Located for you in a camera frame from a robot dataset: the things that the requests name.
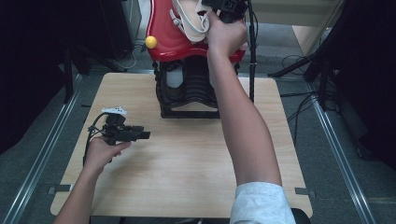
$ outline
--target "white cloth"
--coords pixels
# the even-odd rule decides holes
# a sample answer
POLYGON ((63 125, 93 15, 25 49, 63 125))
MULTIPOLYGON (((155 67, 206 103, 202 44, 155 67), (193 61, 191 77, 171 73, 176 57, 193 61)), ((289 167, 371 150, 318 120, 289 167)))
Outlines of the white cloth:
POLYGON ((231 224, 295 223, 282 187, 251 182, 236 188, 231 224))

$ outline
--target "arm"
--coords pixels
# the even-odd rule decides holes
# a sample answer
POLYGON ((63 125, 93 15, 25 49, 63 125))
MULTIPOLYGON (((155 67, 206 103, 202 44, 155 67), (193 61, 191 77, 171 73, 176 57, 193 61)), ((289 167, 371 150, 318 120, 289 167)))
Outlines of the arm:
POLYGON ((269 182, 282 185, 268 127, 245 93, 229 56, 246 42, 246 26, 224 24, 208 12, 207 60, 215 89, 225 142, 233 160, 237 185, 269 182))
POLYGON ((130 142, 109 146, 104 137, 93 138, 87 160, 64 206, 53 223, 89 223, 96 181, 113 156, 131 145, 130 142))

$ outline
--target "wooden tabletop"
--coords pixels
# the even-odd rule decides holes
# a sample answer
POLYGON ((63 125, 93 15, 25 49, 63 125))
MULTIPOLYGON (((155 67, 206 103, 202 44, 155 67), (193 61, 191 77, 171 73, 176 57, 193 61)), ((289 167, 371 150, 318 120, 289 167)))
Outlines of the wooden tabletop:
MULTIPOLYGON (((248 78, 240 78, 248 91, 248 78)), ((235 194, 233 165, 219 119, 162 119, 154 75, 106 74, 93 101, 61 184, 74 184, 82 169, 88 127, 103 107, 122 106, 126 125, 144 126, 150 139, 133 142, 108 164, 97 182, 93 216, 229 217, 235 194)), ((255 105, 273 137, 283 186, 291 207, 311 217, 305 188, 276 83, 256 78, 255 105)), ((101 128, 104 120, 97 123, 101 128)), ((58 192, 56 215, 69 192, 58 192)))

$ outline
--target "yellow ball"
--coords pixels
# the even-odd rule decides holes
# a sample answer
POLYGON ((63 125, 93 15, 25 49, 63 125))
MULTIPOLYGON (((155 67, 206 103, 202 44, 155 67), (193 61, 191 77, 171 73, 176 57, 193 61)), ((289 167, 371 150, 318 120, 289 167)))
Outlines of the yellow ball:
POLYGON ((154 36, 149 35, 148 37, 146 37, 145 44, 148 49, 154 49, 157 46, 157 39, 154 36))

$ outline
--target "metal rail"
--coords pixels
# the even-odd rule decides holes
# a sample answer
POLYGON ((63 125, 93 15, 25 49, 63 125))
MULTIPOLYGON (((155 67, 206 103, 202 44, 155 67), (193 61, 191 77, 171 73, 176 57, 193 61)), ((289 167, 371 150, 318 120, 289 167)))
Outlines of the metal rail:
POLYGON ((33 164, 29 174, 26 176, 23 184, 18 190, 17 196, 13 204, 8 210, 7 216, 3 222, 4 224, 19 223, 24 208, 26 207, 26 204, 29 202, 32 193, 35 190, 38 179, 43 173, 43 170, 50 158, 50 154, 52 153, 56 141, 58 140, 59 135, 61 134, 62 129, 64 128, 64 125, 70 115, 70 112, 73 109, 73 106, 78 98, 80 87, 84 79, 84 76, 77 75, 74 82, 75 92, 72 95, 69 103, 62 107, 58 118, 55 120, 55 123, 53 124, 49 132, 49 136, 47 137, 43 147, 40 149, 35 159, 35 163, 33 164))
MULTIPOLYGON (((315 90, 313 84, 307 84, 307 87, 310 91, 315 90)), ((376 221, 370 209, 370 205, 367 203, 366 197, 364 196, 363 190, 361 189, 361 185, 352 171, 349 161, 347 160, 344 150, 338 141, 337 135, 335 134, 327 113, 321 109, 318 102, 314 103, 314 107, 323 130, 326 133, 327 139, 329 140, 332 153, 334 154, 335 160, 337 161, 338 167, 340 168, 341 175, 346 181, 346 187, 349 190, 350 197, 352 198, 356 210, 358 211, 358 214, 361 218, 361 223, 375 224, 376 221)))

